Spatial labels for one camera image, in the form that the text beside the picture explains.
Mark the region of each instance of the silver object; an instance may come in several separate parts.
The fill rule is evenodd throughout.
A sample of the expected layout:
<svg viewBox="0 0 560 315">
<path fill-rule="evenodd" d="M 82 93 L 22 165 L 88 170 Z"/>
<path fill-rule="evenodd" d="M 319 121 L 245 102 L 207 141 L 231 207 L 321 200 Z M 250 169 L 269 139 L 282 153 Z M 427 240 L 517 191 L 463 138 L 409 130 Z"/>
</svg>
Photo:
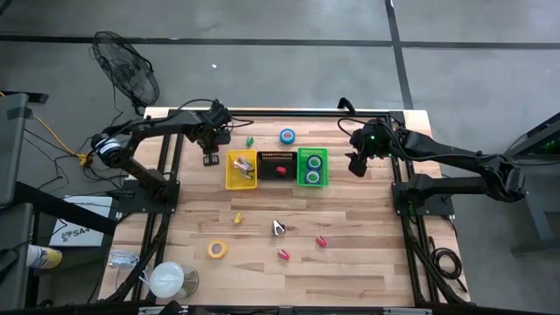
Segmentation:
<svg viewBox="0 0 560 315">
<path fill-rule="evenodd" d="M 272 221 L 272 233 L 274 236 L 280 236 L 286 233 L 286 226 L 277 220 Z"/>
</svg>

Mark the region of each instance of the concrete floor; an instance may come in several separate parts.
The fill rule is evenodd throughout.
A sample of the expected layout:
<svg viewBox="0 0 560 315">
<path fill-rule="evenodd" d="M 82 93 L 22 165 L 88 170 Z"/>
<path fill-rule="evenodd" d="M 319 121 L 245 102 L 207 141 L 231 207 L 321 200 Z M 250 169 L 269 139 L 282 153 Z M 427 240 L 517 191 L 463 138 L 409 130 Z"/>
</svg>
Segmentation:
<svg viewBox="0 0 560 315">
<path fill-rule="evenodd" d="M 394 0 L 402 40 L 558 41 L 555 0 Z M 90 36 L 238 39 L 390 39 L 382 0 L 17 0 L 0 17 L 0 32 Z M 35 113 L 68 145 L 110 124 L 115 110 L 108 78 L 89 45 L 0 43 L 0 87 L 48 93 Z M 341 96 L 363 109 L 402 109 L 391 48 L 304 46 L 138 45 L 161 87 L 158 106 L 218 97 L 228 106 L 333 108 Z M 415 109 L 427 109 L 436 140 L 503 152 L 520 134 L 558 111 L 557 51 L 403 51 Z M 117 106 L 132 117 L 127 99 Z M 28 128 L 47 134 L 37 122 Z M 41 147 L 53 157 L 59 152 Z M 72 160 L 62 167 L 71 185 L 56 195 L 110 189 L 91 183 Z M 461 170 L 442 167 L 450 176 Z M 26 145 L 20 180 L 34 186 L 54 174 L 52 162 Z M 453 197 L 458 241 L 472 300 L 479 305 L 560 312 L 560 258 L 513 257 L 536 238 L 527 208 L 486 197 Z M 99 264 L 47 281 L 57 304 L 83 303 Z"/>
</svg>

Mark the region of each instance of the wooden tabletop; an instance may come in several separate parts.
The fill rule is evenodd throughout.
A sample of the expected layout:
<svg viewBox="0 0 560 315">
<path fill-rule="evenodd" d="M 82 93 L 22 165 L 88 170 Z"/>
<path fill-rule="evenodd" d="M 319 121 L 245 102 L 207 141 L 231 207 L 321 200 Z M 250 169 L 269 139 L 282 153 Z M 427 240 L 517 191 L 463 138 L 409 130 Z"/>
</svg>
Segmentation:
<svg viewBox="0 0 560 315">
<path fill-rule="evenodd" d="M 146 115 L 166 116 L 168 109 L 148 108 Z M 431 136 L 426 111 L 404 113 L 408 129 Z M 204 167 L 200 147 L 184 142 L 178 173 L 178 211 L 171 217 L 164 261 L 195 268 L 200 281 L 197 291 L 179 302 L 412 306 L 403 229 L 394 213 L 389 190 L 394 181 L 390 160 L 370 160 L 366 176 L 357 178 L 347 170 L 349 159 L 344 153 L 352 150 L 348 136 L 337 127 L 338 118 L 250 119 L 255 121 L 253 125 L 234 129 L 231 144 L 220 147 L 220 165 Z M 344 122 L 343 127 L 355 130 L 361 126 Z M 293 145 L 280 144 L 279 133 L 284 128 L 295 130 L 297 140 Z M 258 151 L 296 151 L 300 146 L 327 148 L 329 186 L 306 188 L 295 181 L 259 180 L 255 190 L 226 190 L 226 152 L 246 149 L 248 136 L 255 139 L 252 149 Z M 135 158 L 146 167 L 156 168 L 160 147 L 161 137 L 146 139 Z M 167 170 L 172 153 L 171 146 Z M 439 164 L 434 162 L 415 163 L 415 171 L 432 177 L 441 175 Z M 245 216 L 241 225 L 233 222 L 238 212 Z M 286 225 L 284 237 L 272 236 L 273 220 Z M 138 253 L 145 221 L 145 214 L 133 214 L 121 223 L 115 231 L 112 249 Z M 425 224 L 436 246 L 459 254 L 455 234 L 447 221 L 426 217 Z M 326 238 L 327 248 L 316 245 L 317 235 Z M 223 258 L 207 255 L 207 245 L 212 240 L 226 242 L 228 251 Z M 279 249 L 290 254 L 288 262 L 278 258 Z M 428 297 L 424 268 L 419 271 L 423 293 Z M 121 272 L 117 282 L 127 275 Z M 115 277 L 116 270 L 106 268 L 100 298 L 114 292 Z M 469 298 L 456 282 L 449 284 L 462 298 Z"/>
</svg>

